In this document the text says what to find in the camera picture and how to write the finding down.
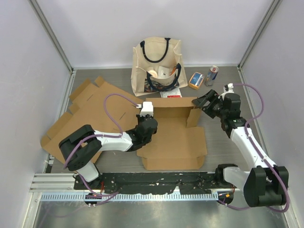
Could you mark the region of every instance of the robotic arm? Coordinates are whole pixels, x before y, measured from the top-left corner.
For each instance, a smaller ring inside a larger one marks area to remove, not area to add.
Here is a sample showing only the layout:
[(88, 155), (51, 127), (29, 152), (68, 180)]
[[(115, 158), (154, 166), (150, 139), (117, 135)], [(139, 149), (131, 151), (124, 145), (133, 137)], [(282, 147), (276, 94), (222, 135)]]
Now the robotic arm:
[(138, 125), (122, 134), (104, 133), (94, 130), (91, 125), (84, 125), (60, 142), (62, 155), (68, 160), (79, 142), (92, 136), (77, 148), (67, 164), (68, 169), (81, 174), (91, 188), (100, 184), (101, 175), (90, 161), (98, 151), (135, 151), (149, 143), (156, 133), (157, 121), (153, 118), (152, 102), (143, 102), (137, 108), (141, 109), (140, 114), (136, 115)]
[[(219, 165), (216, 172), (219, 181), (231, 183), (244, 192), (247, 204), (250, 207), (284, 205), (286, 198), (278, 179), (269, 169), (265, 161), (275, 169), (284, 185), (288, 185), (288, 171), (284, 166), (278, 167), (266, 155), (254, 138), (248, 126), (245, 131), (246, 120), (240, 116), (240, 96), (233, 92), (233, 84), (224, 87), (224, 93), (219, 95), (214, 90), (192, 101), (211, 118), (220, 118), (221, 127), (227, 136), (237, 145), (244, 156), (251, 172), (245, 173), (234, 164)], [(263, 155), (258, 154), (249, 137)]]

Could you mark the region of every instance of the flattened cardboard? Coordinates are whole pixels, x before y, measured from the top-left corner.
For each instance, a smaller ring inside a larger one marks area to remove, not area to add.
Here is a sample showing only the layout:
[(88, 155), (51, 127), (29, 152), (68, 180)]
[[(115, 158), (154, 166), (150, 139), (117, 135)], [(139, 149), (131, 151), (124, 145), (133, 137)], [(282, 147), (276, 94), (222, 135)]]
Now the flattened cardboard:
[(196, 97), (147, 98), (154, 107), (158, 122), (152, 141), (137, 151), (147, 170), (199, 169), (207, 155), (205, 133), (197, 127), (201, 110), (195, 108)]
[[(64, 158), (58, 147), (60, 141), (83, 125), (90, 124), (93, 129), (102, 132), (119, 132), (117, 126), (104, 111), (103, 102), (106, 96), (111, 93), (119, 93), (138, 104), (143, 102), (124, 90), (105, 82), (102, 77), (98, 77), (95, 83), (97, 86), (87, 79), (71, 94), (70, 99), (73, 103), (69, 107), (71, 113), (65, 112), (41, 139), (40, 144), (42, 148), (62, 163), (64, 163)], [(122, 97), (109, 97), (106, 107), (124, 131), (132, 129), (137, 125), (136, 114), (139, 113), (139, 110)], [(98, 152), (91, 161), (95, 162), (100, 153)]]

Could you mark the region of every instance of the soda can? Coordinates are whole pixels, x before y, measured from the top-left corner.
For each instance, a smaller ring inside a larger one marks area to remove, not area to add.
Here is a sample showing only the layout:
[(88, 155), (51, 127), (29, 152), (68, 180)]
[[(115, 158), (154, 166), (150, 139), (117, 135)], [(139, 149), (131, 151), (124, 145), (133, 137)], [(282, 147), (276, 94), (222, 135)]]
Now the soda can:
[(215, 78), (217, 77), (219, 72), (219, 68), (217, 66), (212, 66), (207, 74), (205, 85), (212, 86)]

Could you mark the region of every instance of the black handle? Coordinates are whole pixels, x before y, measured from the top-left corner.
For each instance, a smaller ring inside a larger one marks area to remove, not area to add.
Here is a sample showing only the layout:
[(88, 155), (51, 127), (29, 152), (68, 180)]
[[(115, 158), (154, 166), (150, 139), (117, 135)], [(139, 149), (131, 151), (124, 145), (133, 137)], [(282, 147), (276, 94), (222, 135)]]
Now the black handle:
[(164, 87), (163, 89), (158, 89), (153, 85), (151, 78), (150, 78), (152, 75), (147, 71), (147, 80), (148, 80), (148, 83), (151, 86), (151, 88), (158, 92), (165, 92), (165, 91), (168, 91), (169, 89), (171, 89), (172, 87), (174, 87), (175, 84), (177, 83), (177, 81), (179, 80), (179, 77), (181, 74), (181, 65), (179, 63), (176, 65), (176, 69), (178, 69), (177, 76), (175, 75), (173, 82), (170, 85)]
[(146, 60), (148, 60), (150, 63), (159, 63), (161, 62), (165, 57), (166, 57), (166, 54), (168, 52), (168, 49), (169, 49), (169, 40), (171, 38), (165, 38), (165, 40), (167, 41), (167, 46), (166, 46), (166, 51), (165, 53), (163, 54), (163, 56), (159, 59), (159, 60), (156, 60), (156, 61), (153, 61), (153, 60), (150, 60), (147, 56), (146, 56), (146, 51), (144, 50), (144, 41), (142, 41), (140, 44), (141, 44), (141, 48), (142, 48), (142, 53), (143, 53), (143, 56)]

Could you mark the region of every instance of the beige tote bag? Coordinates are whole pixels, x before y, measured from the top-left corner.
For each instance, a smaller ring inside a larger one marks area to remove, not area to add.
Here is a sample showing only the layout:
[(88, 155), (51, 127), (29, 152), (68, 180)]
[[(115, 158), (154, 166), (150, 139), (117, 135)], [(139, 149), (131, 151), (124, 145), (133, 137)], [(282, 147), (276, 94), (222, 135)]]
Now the beige tote bag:
[[(180, 40), (161, 37), (147, 38), (133, 48), (131, 83), (135, 96), (188, 85), (180, 48)], [(151, 67), (158, 72), (159, 66), (169, 68), (170, 72), (176, 69), (168, 78), (156, 78), (147, 72)]]

